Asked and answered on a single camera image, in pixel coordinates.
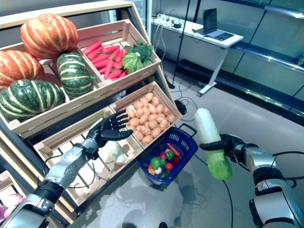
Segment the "laptop screen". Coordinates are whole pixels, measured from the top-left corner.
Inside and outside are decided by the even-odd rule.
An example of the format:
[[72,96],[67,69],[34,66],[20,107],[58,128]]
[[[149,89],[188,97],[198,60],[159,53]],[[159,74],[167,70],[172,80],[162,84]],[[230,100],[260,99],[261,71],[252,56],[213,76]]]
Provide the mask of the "laptop screen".
[[217,9],[207,9],[203,10],[203,26],[204,34],[208,34],[217,30],[218,19],[217,19]]

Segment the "plastic basket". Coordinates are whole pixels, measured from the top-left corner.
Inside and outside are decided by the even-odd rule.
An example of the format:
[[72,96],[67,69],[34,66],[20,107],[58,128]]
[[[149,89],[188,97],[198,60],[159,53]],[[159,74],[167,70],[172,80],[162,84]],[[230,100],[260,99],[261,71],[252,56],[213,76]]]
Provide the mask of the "plastic basket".
[[[185,131],[181,130],[182,126],[190,128],[194,134],[189,135]],[[196,133],[197,131],[194,128],[183,123],[179,128],[171,127],[152,145],[145,149],[138,157],[138,164],[146,174],[148,180],[155,185],[170,184],[197,151],[198,146],[193,139],[193,136]],[[174,167],[167,178],[160,179],[157,176],[150,174],[147,169],[150,164],[150,160],[153,157],[159,156],[161,152],[167,149],[166,143],[170,143],[180,153],[181,159],[180,163]]]

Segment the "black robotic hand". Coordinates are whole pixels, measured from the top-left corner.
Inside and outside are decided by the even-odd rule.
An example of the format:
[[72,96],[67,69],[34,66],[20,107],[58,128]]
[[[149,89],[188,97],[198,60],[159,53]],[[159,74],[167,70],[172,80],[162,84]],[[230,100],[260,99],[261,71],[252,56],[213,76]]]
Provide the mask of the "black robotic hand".
[[87,137],[95,139],[99,148],[103,147],[108,141],[118,141],[129,137],[133,131],[120,131],[125,128],[128,120],[122,120],[128,115],[124,114],[125,110],[121,110],[108,118],[97,121],[89,130]]
[[221,140],[206,144],[200,144],[199,147],[206,151],[215,151],[224,149],[225,155],[228,156],[233,162],[243,162],[245,161],[244,153],[242,148],[244,141],[231,134],[220,134]]

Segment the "black cable on floor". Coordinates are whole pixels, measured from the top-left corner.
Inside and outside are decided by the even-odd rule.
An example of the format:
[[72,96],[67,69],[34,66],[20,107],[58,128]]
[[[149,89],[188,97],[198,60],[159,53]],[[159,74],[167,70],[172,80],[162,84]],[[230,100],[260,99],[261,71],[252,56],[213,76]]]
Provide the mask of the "black cable on floor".
[[[199,156],[197,156],[196,154],[194,154],[194,156],[200,160],[202,163],[204,163],[206,166],[208,166],[208,164],[206,162],[204,162]],[[230,199],[230,206],[231,206],[231,228],[233,228],[233,204],[232,204],[232,198],[231,198],[231,194],[230,194],[230,190],[228,185],[226,184],[226,182],[224,180],[222,180],[224,185],[226,186],[228,195],[229,195],[229,199]]]

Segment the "green striped pumpkin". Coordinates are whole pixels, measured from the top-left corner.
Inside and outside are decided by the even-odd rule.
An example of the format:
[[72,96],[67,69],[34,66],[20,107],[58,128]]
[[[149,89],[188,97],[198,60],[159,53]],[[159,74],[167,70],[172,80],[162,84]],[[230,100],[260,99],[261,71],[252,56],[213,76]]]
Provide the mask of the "green striped pumpkin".
[[0,93],[0,112],[8,120],[24,121],[65,102],[56,84],[22,79]]
[[71,99],[91,91],[92,80],[80,54],[62,54],[57,59],[57,68],[63,88]]

